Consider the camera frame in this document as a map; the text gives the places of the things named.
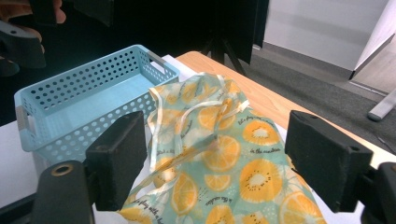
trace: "beeswax food wrap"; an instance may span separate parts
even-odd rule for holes
[[[120,210],[131,223],[325,223],[275,124],[233,80],[197,74],[149,92],[151,174]]]

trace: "wooden table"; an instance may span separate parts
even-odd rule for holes
[[[232,78],[245,93],[248,100],[250,101],[250,106],[252,108],[262,112],[264,116],[272,119],[275,123],[285,129],[288,129],[289,115],[291,110],[299,110],[316,115],[311,111],[303,108],[302,106],[297,105],[294,102],[286,99],[285,97],[273,91],[270,91],[264,86],[248,79],[247,77],[236,73],[234,70],[224,66],[223,64],[217,63],[216,61],[206,57],[200,52],[190,51],[183,55],[180,55],[179,57],[177,57],[177,59],[197,73],[207,72]],[[329,123],[337,129],[341,130],[343,133],[357,140],[362,145],[370,148],[374,152],[374,156],[371,162],[371,165],[374,168],[377,168],[378,165],[384,161],[396,162],[396,156],[388,153],[383,148],[378,147],[366,141],[365,139],[360,138],[356,134],[351,133],[331,122]]]

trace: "dark background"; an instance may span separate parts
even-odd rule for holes
[[[67,19],[57,27],[36,25],[33,16],[12,19],[10,22],[34,28],[42,35],[47,66],[21,67],[12,77],[0,77],[0,125],[16,119],[16,91],[117,50],[141,44],[161,57],[201,51],[213,34],[216,15],[237,57],[249,63],[254,39],[259,45],[263,39],[263,22],[256,22],[258,3],[268,6],[268,1],[261,0],[219,0],[219,14],[215,14],[215,3],[209,0],[115,0],[114,23],[108,27],[64,1],[62,10]],[[261,16],[266,17],[266,10],[263,12]]]

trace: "white table surface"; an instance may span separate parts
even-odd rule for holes
[[[163,57],[166,61],[179,69],[179,80],[196,74],[187,66],[180,63],[175,58],[166,55]],[[282,138],[285,140],[287,131],[276,125]],[[146,129],[147,139],[149,139],[149,129]],[[13,121],[0,127],[0,208],[19,199],[35,193],[38,178],[42,171],[47,167],[44,159],[35,153],[25,152],[21,148],[21,140],[18,132],[17,122]],[[145,161],[145,166],[141,174],[136,178],[134,185],[149,173],[149,162]],[[334,214],[327,205],[314,192],[314,196],[328,223],[361,223],[361,211],[363,205],[358,203],[355,213],[338,213]],[[123,217],[114,212],[97,212],[93,206],[96,223],[128,223]]]

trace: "blurred hand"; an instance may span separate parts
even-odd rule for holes
[[[61,10],[62,0],[53,0],[56,21],[64,23],[66,15]],[[0,20],[8,21],[11,18],[32,14],[29,0],[0,0]]]

